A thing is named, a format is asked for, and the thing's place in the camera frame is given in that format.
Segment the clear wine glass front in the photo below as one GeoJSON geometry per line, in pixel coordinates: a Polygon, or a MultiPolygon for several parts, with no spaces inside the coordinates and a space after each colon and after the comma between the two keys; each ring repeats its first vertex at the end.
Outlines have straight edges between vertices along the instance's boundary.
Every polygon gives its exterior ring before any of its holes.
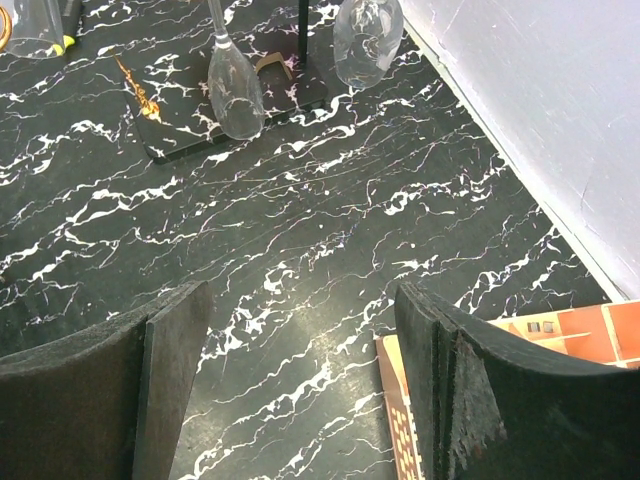
{"type": "Polygon", "coordinates": [[[2,1],[1,50],[31,60],[62,56],[65,47],[58,2],[2,1]]]}

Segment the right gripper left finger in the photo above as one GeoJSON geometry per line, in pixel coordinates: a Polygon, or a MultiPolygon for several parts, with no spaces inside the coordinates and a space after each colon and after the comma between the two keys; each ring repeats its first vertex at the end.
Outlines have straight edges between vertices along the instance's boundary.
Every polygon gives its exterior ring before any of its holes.
{"type": "Polygon", "coordinates": [[[2,357],[2,478],[168,478],[213,311],[188,282],[2,357]]]}

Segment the tall clear flute glass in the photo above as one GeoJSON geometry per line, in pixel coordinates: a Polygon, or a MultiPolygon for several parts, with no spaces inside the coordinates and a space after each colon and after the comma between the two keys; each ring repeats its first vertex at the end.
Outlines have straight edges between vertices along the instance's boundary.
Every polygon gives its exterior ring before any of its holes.
{"type": "Polygon", "coordinates": [[[265,123],[263,94],[253,65],[232,41],[218,0],[208,2],[214,46],[207,85],[214,115],[222,131],[234,140],[249,140],[265,123]]]}

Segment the clear wine glass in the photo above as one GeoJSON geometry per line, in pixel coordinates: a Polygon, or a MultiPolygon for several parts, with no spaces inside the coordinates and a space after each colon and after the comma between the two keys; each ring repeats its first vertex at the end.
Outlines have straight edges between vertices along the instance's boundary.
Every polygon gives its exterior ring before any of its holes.
{"type": "Polygon", "coordinates": [[[2,1],[1,50],[31,60],[62,56],[65,47],[58,2],[2,1]]]}
{"type": "Polygon", "coordinates": [[[403,31],[398,0],[343,1],[333,28],[338,78],[359,90],[378,84],[395,58],[403,31]]]}

